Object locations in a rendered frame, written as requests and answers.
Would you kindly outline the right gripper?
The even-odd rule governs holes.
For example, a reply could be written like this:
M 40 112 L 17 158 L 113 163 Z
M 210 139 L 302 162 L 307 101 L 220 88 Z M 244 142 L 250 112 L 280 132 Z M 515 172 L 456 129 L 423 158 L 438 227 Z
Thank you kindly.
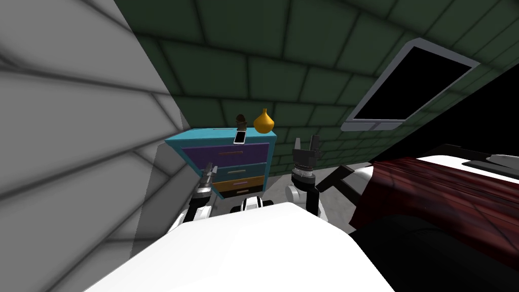
M 292 150 L 293 162 L 300 166 L 316 166 L 318 160 L 321 158 L 321 151 L 319 151 L 319 135 L 312 135 L 310 140 L 310 150 L 301 149 L 301 139 L 297 137 Z

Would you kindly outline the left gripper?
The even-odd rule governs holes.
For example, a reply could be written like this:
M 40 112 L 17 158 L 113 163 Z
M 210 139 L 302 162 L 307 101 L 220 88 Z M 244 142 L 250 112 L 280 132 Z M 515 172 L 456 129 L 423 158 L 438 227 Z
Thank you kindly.
M 212 186 L 213 180 L 215 179 L 216 173 L 217 173 L 217 166 L 214 166 L 212 168 L 212 163 L 209 162 L 206 166 L 206 173 L 202 175 L 201 177 L 201 185 L 203 186 Z

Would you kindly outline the purple drawer front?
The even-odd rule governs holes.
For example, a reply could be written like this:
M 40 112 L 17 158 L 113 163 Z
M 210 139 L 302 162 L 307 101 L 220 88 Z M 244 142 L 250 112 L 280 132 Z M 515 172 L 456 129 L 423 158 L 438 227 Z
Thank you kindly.
M 203 169 L 208 163 L 218 167 L 265 163 L 269 144 L 211 145 L 182 148 L 182 150 L 197 168 Z

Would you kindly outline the orange drawer front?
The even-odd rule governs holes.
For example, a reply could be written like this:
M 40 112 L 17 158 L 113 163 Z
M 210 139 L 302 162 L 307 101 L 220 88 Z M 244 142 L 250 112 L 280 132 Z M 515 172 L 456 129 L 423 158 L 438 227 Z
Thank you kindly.
M 262 187 L 265 181 L 264 176 L 254 176 L 235 180 L 227 180 L 216 182 L 213 184 L 215 189 L 219 192 L 233 191 L 238 189 L 246 189 L 251 187 Z

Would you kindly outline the teal drawer front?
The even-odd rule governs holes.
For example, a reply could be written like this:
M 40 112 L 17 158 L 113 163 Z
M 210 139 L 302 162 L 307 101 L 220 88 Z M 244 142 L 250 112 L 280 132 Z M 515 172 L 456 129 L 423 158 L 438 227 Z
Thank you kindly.
M 263 176 L 265 174 L 266 163 L 237 165 L 229 167 L 218 167 L 214 183 L 230 181 L 248 177 Z

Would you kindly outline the teal dresser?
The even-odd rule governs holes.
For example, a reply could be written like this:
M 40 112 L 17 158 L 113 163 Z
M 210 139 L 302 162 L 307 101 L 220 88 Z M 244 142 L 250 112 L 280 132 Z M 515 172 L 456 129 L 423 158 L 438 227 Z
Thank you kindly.
M 183 152 L 182 148 L 206 147 L 211 145 L 233 145 L 236 131 L 236 128 L 197 128 L 176 134 L 175 136 L 167 139 L 165 142 L 170 147 L 172 147 L 199 176 L 201 176 L 204 168 L 197 168 L 190 160 L 190 158 L 188 158 L 188 156 Z M 245 144 L 269 144 L 267 161 L 265 162 L 266 169 L 264 174 L 265 181 L 263 184 L 263 192 L 266 190 L 266 184 L 269 171 L 271 169 L 276 139 L 277 136 L 273 131 L 270 131 L 267 134 L 261 134 L 258 133 L 253 127 L 247 128 L 246 130 Z M 217 191 L 214 186 L 212 189 L 221 199 L 223 199 L 223 197 L 220 195 L 220 192 Z

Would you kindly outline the black drawer front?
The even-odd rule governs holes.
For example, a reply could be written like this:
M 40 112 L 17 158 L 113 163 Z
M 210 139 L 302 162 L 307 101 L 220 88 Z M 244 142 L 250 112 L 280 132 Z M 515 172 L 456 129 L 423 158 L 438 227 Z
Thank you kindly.
M 263 192 L 263 188 L 264 188 L 263 185 L 259 185 L 259 186 L 247 187 L 247 188 L 243 188 L 243 189 L 220 192 L 220 195 L 224 199 L 227 199 L 227 198 L 232 198 L 232 197 L 237 197 L 237 196 L 242 196 L 242 195 L 247 195 L 247 194 Z

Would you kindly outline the yellow vase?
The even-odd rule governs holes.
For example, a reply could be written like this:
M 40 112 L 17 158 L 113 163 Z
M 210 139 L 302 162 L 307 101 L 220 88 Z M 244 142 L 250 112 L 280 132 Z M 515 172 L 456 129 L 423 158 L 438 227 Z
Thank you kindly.
M 274 128 L 274 121 L 267 114 L 267 109 L 264 108 L 263 112 L 254 120 L 254 128 L 258 133 L 267 134 Z

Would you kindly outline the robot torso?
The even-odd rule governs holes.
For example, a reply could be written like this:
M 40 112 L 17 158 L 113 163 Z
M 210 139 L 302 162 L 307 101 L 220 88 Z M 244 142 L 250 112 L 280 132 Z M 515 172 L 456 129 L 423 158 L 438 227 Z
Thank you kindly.
M 85 292 L 394 292 L 342 230 L 292 203 L 183 223 Z

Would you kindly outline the grey framed black window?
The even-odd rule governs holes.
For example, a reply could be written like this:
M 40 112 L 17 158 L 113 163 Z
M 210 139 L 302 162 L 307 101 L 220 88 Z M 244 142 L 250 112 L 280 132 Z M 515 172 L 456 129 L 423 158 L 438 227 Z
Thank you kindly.
M 341 131 L 394 130 L 479 64 L 428 40 L 410 40 L 349 114 Z

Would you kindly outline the bed with dark red blanket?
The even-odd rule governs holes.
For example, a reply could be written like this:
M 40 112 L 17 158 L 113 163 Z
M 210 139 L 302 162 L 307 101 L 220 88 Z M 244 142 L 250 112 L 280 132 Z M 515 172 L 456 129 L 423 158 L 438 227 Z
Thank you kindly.
M 339 166 L 317 185 L 335 187 L 360 229 L 387 215 L 421 218 L 519 272 L 519 156 L 444 144 L 419 158 Z

